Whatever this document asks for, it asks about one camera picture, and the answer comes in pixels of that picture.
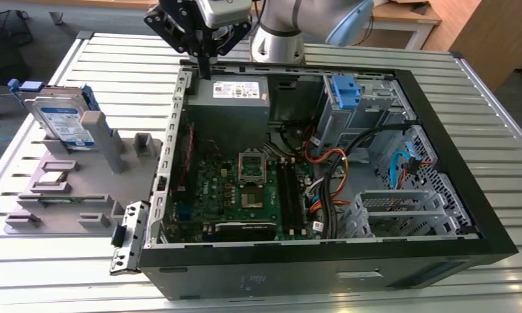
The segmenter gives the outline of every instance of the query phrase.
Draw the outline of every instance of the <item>white label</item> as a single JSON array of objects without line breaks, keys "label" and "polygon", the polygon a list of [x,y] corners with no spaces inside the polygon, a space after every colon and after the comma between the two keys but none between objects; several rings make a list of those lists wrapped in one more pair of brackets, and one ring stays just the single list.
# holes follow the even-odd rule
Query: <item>white label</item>
[{"label": "white label", "polygon": [[46,125],[60,137],[60,140],[73,146],[88,147],[93,145],[93,138],[78,123],[80,115],[70,108],[41,108]]},{"label": "white label", "polygon": [[311,136],[309,142],[313,143],[313,145],[317,147],[320,145],[320,140]]},{"label": "white label", "polygon": [[215,82],[212,85],[213,98],[259,99],[257,82]]},{"label": "white label", "polygon": [[323,231],[323,223],[321,222],[317,222],[317,221],[313,222],[313,230]]}]

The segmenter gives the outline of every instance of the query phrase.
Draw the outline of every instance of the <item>metal work table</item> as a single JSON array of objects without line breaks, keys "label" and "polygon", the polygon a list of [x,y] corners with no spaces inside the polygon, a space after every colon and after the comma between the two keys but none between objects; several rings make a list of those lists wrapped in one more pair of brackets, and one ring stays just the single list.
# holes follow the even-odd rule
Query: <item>metal work table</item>
[{"label": "metal work table", "polygon": [[[161,139],[180,58],[157,37],[94,34],[76,40],[49,83],[86,82],[120,135],[146,131]],[[221,59],[247,61],[248,44]],[[522,131],[466,62],[447,53],[320,45],[305,45],[305,61],[412,71],[519,253],[422,290],[169,303],[144,275],[108,275],[109,238],[5,235],[5,214],[45,151],[44,131],[29,116],[0,160],[0,305],[8,304],[0,310],[522,312]]]}]

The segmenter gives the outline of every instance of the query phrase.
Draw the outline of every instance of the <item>black cable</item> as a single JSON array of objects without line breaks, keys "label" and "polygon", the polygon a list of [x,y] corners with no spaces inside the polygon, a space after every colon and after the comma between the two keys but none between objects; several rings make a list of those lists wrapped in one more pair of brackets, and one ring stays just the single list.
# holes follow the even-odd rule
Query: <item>black cable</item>
[{"label": "black cable", "polygon": [[374,14],[371,13],[371,17],[370,17],[370,20],[368,20],[368,25],[367,25],[367,28],[366,28],[366,32],[363,33],[363,38],[354,45],[359,46],[360,44],[363,44],[366,42],[366,40],[368,39],[368,37],[371,36],[372,32],[374,32]]},{"label": "black cable", "polygon": [[[324,195],[325,195],[324,184],[320,184],[320,186],[319,186],[317,195],[319,195],[320,203],[323,203],[323,199],[324,199]],[[330,214],[328,214],[327,208],[328,208],[328,206],[320,207],[320,219],[323,222],[323,231],[321,231],[321,235],[320,235],[321,239],[328,239],[328,235],[330,235],[328,228],[331,227],[331,223],[330,223]]]},{"label": "black cable", "polygon": [[260,13],[259,13],[257,22],[255,23],[255,27],[251,28],[249,33],[253,32],[253,30],[257,28],[257,26],[259,26],[259,24],[261,22],[261,17],[263,17],[263,13],[264,13],[264,6],[267,4],[267,1],[268,0],[263,0],[263,5],[260,6]]},{"label": "black cable", "polygon": [[[378,132],[383,132],[384,130],[408,130],[410,127],[415,123],[406,123],[406,124],[390,124],[390,125],[382,125],[374,128],[370,128],[368,130],[364,130],[348,143],[344,149],[346,156],[350,155],[351,151]],[[336,171],[338,165],[340,164],[342,158],[336,158],[331,169],[323,176],[323,182],[320,184],[319,188],[319,199],[320,199],[320,210],[323,212],[328,212],[328,218],[327,218],[327,224],[332,223],[332,220],[336,220],[336,210],[334,209],[332,199],[331,199],[331,190],[325,186],[331,186],[331,176],[332,173]],[[336,236],[336,229],[332,229],[331,226],[331,233],[330,236]]]},{"label": "black cable", "polygon": [[300,153],[297,152],[297,149],[295,149],[292,147],[292,145],[289,144],[288,138],[284,136],[284,134],[285,134],[285,127],[280,126],[279,135],[280,135],[280,140],[281,140],[284,146],[288,148],[291,153],[295,154],[296,157],[301,157]]},{"label": "black cable", "polygon": [[331,180],[323,179],[323,201],[321,203],[325,204],[328,208],[328,239],[336,238],[336,210],[332,204],[332,197],[331,197]]}]

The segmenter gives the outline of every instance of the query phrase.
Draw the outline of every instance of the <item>metal chassis frame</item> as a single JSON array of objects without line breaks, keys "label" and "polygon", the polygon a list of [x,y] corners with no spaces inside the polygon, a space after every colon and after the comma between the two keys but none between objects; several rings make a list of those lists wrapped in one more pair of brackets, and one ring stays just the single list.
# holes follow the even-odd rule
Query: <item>metal chassis frame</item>
[{"label": "metal chassis frame", "polygon": [[[183,65],[193,68],[196,65],[181,61]],[[334,72],[378,72],[383,75],[392,75],[403,90],[406,98],[411,103],[419,123],[426,132],[430,143],[434,147],[439,161],[436,167],[448,175],[460,201],[472,216],[474,225],[479,229],[482,238],[463,241],[420,241],[420,242],[386,242],[386,243],[363,243],[355,246],[355,249],[344,249],[343,245],[303,245],[293,247],[293,253],[289,254],[288,246],[232,246],[204,249],[167,248],[162,244],[156,244],[154,234],[160,224],[161,213],[164,212],[162,199],[164,195],[153,195],[152,204],[154,207],[153,215],[149,216],[145,234],[144,251],[141,252],[140,267],[169,267],[169,266],[195,266],[216,264],[240,264],[249,263],[253,259],[256,263],[280,263],[301,261],[331,261],[331,260],[358,260],[362,258],[406,258],[426,256],[467,256],[466,266],[493,263],[502,260],[518,251],[511,242],[509,234],[495,216],[491,206],[486,200],[483,192],[475,182],[466,163],[448,137],[446,129],[440,124],[427,98],[420,90],[414,75],[406,70],[384,70],[374,68],[344,68],[344,67],[320,67],[320,66],[293,66],[293,65],[263,65],[255,63],[221,63],[213,67],[215,72],[240,72],[240,73],[267,73],[285,74],[292,71],[293,74],[320,75]],[[188,79],[179,78],[176,90],[173,93],[175,109],[181,109],[181,100],[184,94],[184,85],[188,85]],[[177,121],[171,120],[171,126],[167,128],[167,143],[176,137]],[[161,164],[169,159],[165,155],[161,157]],[[158,173],[167,174],[171,167],[162,168]],[[442,279],[444,275],[438,275],[423,285],[427,286],[434,281]]]}]

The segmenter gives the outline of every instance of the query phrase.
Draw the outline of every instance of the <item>wooden table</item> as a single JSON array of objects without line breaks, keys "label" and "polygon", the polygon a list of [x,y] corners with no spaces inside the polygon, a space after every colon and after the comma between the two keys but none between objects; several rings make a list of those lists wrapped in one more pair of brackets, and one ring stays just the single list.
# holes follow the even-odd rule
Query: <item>wooden table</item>
[{"label": "wooden table", "polygon": [[[61,15],[54,12],[88,14],[116,14],[144,16],[148,7],[157,0],[0,0],[0,9],[45,10],[56,24],[61,23]],[[412,35],[406,45],[407,50],[419,50],[431,29],[440,23],[432,9],[424,15],[411,12],[411,5],[386,3],[374,9],[374,29],[410,31]]]},{"label": "wooden table", "polygon": [[386,3],[374,8],[374,29],[411,31],[404,49],[419,50],[434,26],[440,24],[440,18],[432,8],[419,15],[411,12],[411,7],[410,4]]}]

